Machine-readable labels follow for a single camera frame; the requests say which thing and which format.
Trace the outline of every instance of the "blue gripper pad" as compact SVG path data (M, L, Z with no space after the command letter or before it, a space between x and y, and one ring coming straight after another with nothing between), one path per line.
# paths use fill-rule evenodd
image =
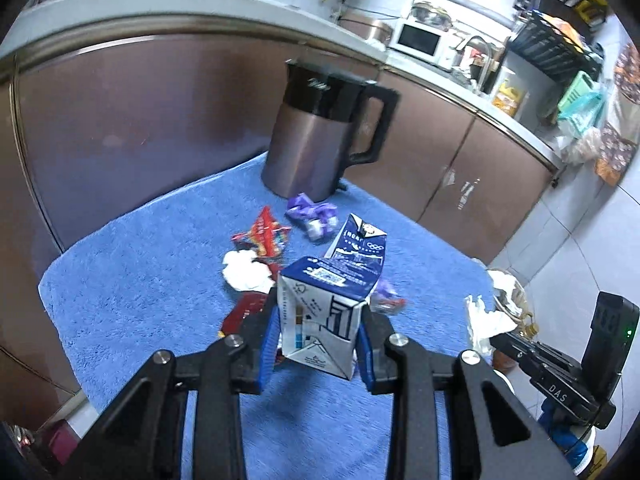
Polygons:
M373 375L373 355L371 352L371 343L369 336L364 328L363 324L360 324L358 328L358 338L356 339L356 355L358 357L358 370L367 387L367 391L373 389L375 383L375 377Z
M273 374L276 361L276 350L280 338L280 309L274 305L267 325L262 347L260 348L260 371L258 372L258 389L262 391Z

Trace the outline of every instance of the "green plastic bag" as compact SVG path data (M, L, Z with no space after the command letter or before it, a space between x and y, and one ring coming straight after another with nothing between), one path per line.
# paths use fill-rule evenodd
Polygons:
M604 95L600 91L587 92L578 97L558 115L558 128L568 137L581 139L595 123L604 108Z

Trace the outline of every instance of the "kitchen faucet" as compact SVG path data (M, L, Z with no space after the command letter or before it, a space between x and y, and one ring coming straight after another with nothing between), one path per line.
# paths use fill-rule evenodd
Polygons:
M456 47L456 51L458 53L464 52L465 47L472 46L473 48L477 48L478 50L484 50L486 54L486 60L484 62L484 66L482 67L482 72L480 73L480 77L478 78L478 88L474 91L476 94L482 93L482 85L486 81L487 75L489 73L489 67L491 66L491 62L494 60L493 54L494 51L491 48L491 45L482 37L477 34L468 36L466 39L462 40L462 42Z

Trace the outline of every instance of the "milk carton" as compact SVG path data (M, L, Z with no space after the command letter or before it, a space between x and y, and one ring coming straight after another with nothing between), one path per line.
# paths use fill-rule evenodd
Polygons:
M386 233L351 214L324 258L305 256L278 277L282 352L351 379L360 313L385 261Z

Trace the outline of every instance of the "cabinet door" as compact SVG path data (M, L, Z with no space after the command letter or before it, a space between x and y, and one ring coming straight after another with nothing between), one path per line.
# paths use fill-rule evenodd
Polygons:
M25 181L6 86L0 88L0 182L0 352L75 393L80 386L38 294L43 272L60 251Z
M23 368L2 351L0 377L0 420L31 431L36 431L72 397Z
M64 249L145 202L269 145L298 45L159 36L20 76L34 186Z
M526 150L478 118L419 223L488 264L551 177Z
M400 76L383 72L380 86L400 92L380 160L352 166L345 177L417 221L473 121L468 110ZM353 151L370 144L380 114L375 101Z

